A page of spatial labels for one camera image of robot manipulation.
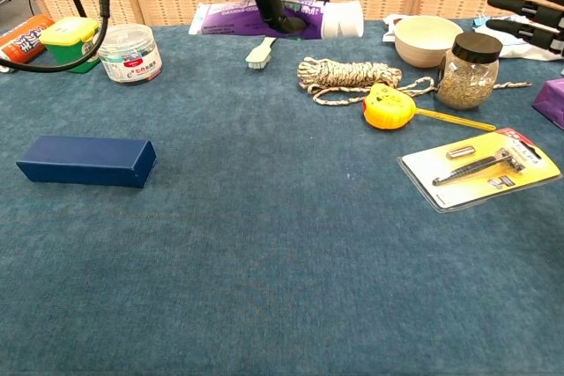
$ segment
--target blue box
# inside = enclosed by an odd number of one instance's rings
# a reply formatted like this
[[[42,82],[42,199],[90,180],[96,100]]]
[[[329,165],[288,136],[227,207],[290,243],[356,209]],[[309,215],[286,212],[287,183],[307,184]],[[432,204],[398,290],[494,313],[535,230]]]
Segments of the blue box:
[[[16,163],[33,182],[143,188],[156,158],[145,140],[40,136]]]

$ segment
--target yellow tape measure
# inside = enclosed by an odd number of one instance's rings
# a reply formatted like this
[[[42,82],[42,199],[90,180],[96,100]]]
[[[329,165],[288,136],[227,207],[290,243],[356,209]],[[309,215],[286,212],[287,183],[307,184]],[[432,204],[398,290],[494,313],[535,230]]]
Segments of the yellow tape measure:
[[[441,121],[456,123],[467,127],[495,131],[495,126],[433,110],[419,109],[413,99],[386,84],[376,84],[370,94],[362,101],[362,111],[367,122],[378,129],[402,128],[416,114],[423,114]]]

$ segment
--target purple box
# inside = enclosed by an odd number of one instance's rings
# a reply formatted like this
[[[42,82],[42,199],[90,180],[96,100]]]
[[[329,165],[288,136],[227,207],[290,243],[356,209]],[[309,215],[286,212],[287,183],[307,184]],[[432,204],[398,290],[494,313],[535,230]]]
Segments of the purple box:
[[[560,129],[564,129],[564,78],[546,81],[532,106]]]

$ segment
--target coiled rope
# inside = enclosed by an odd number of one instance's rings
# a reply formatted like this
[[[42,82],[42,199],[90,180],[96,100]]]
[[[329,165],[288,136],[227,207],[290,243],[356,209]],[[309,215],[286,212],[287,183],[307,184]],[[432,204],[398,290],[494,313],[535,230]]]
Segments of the coiled rope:
[[[404,92],[411,97],[435,91],[437,87],[431,77],[423,77],[412,84],[398,87],[402,79],[402,71],[391,68],[386,63],[339,63],[330,59],[314,59],[306,57],[298,67],[300,87],[313,96],[315,103],[322,106],[348,106],[359,103],[366,95],[350,97],[346,100],[322,100],[321,97],[329,92],[362,92],[367,93],[377,83],[386,84]],[[418,85],[428,82],[428,87],[415,89]],[[494,89],[528,87],[531,83],[497,84]]]

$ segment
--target white toothbrush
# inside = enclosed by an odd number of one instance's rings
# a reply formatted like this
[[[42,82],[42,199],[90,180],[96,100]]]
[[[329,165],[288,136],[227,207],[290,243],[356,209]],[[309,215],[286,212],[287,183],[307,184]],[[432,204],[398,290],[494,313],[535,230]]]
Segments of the white toothbrush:
[[[265,37],[263,42],[253,48],[247,56],[247,64],[252,70],[263,70],[271,61],[272,45],[277,39]]]

